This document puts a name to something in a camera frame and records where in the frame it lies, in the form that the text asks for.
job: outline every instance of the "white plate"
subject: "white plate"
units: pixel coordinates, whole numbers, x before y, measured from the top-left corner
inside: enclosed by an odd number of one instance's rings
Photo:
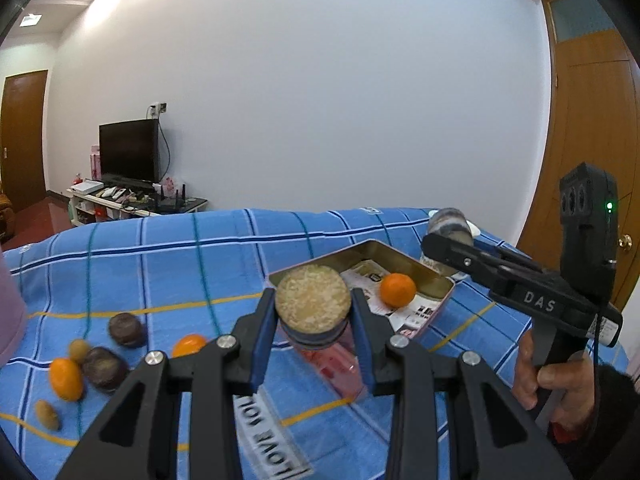
[[[433,215],[435,215],[438,211],[439,211],[439,209],[432,209],[431,211],[429,211],[429,218],[431,218]],[[466,223],[469,225],[469,229],[471,230],[472,237],[473,238],[479,237],[480,236],[480,229],[478,228],[478,226],[476,224],[474,224],[473,222],[470,222],[469,220],[467,220]]]

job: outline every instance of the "door frame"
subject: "door frame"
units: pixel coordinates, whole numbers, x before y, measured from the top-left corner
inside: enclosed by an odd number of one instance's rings
[[[2,161],[4,160],[4,143],[2,142],[2,108],[3,108],[3,104],[4,104],[4,96],[5,96],[5,92],[4,89],[6,88],[6,80],[7,79],[11,79],[12,77],[20,77],[23,75],[31,75],[31,74],[37,74],[37,73],[45,73],[47,75],[46,79],[45,79],[45,89],[44,89],[44,97],[42,100],[42,124],[40,125],[40,151],[42,152],[42,174],[45,177],[45,194],[47,192],[47,181],[46,181],[46,176],[45,176],[45,171],[44,171],[44,157],[45,157],[45,152],[44,152],[44,121],[45,121],[45,107],[47,106],[47,85],[49,83],[49,70],[44,69],[44,70],[32,70],[30,72],[22,72],[19,74],[13,74],[13,75],[8,75],[4,78],[4,81],[2,82],[2,99],[0,99],[0,187],[2,187],[2,181],[3,181],[3,173],[4,170],[2,169]]]
[[[543,171],[548,170],[548,166],[550,164],[550,160],[553,159],[552,151],[553,146],[556,144],[556,137],[554,135],[554,125],[556,124],[556,107],[558,104],[558,99],[556,95],[556,89],[558,88],[558,72],[556,71],[556,43],[557,43],[557,35],[556,35],[556,25],[553,20],[553,14],[551,10],[551,3],[556,0],[542,0],[542,6],[545,13],[545,21],[546,21],[546,31],[549,40],[549,51],[550,51],[550,59],[551,59],[551,101],[550,101],[550,112],[549,112],[549,126],[546,133],[546,142],[545,142],[545,153],[542,158],[542,165],[540,167],[540,173],[538,175],[538,183],[536,184],[536,192],[534,193],[533,200],[531,202],[531,206],[529,208],[529,213],[527,215],[527,220],[525,225],[520,233],[520,238],[522,238],[522,234],[525,232],[527,224],[529,223],[530,216],[532,211],[535,210],[538,202],[540,200],[540,196],[538,194],[538,184],[540,183],[540,176],[542,176]],[[631,52],[626,47],[630,59],[634,59]],[[634,85],[637,91],[640,91],[640,70],[638,69],[638,65],[636,63],[631,63],[632,67],[632,78]],[[640,124],[640,108],[636,105],[636,109],[638,113],[636,114],[638,123]],[[634,280],[630,280],[629,276],[635,276]],[[626,278],[623,281],[623,284],[620,288],[620,291],[615,298],[616,307],[621,311],[626,306],[626,303],[631,296],[631,293],[636,288],[636,283],[638,282],[638,277],[640,276],[640,250],[636,250],[634,254],[634,259],[631,262],[629,267],[629,271],[626,275]]]

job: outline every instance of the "black sleeve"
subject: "black sleeve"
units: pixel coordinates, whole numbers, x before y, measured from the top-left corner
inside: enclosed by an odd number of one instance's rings
[[[628,375],[601,365],[598,380],[600,403],[586,437],[570,444],[556,444],[576,480],[591,478],[624,435],[640,404],[640,396]]]

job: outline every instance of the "frosted glass pane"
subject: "frosted glass pane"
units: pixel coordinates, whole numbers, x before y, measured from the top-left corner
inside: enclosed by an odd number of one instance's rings
[[[615,28],[597,0],[556,0],[551,11],[558,43]]]

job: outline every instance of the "baseboard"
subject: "baseboard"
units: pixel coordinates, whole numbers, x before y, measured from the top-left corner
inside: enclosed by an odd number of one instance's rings
[[[58,200],[59,202],[63,202],[65,205],[69,203],[71,200],[68,196],[60,195],[60,193],[56,193],[52,190],[47,190],[47,196],[52,198],[53,200]]]

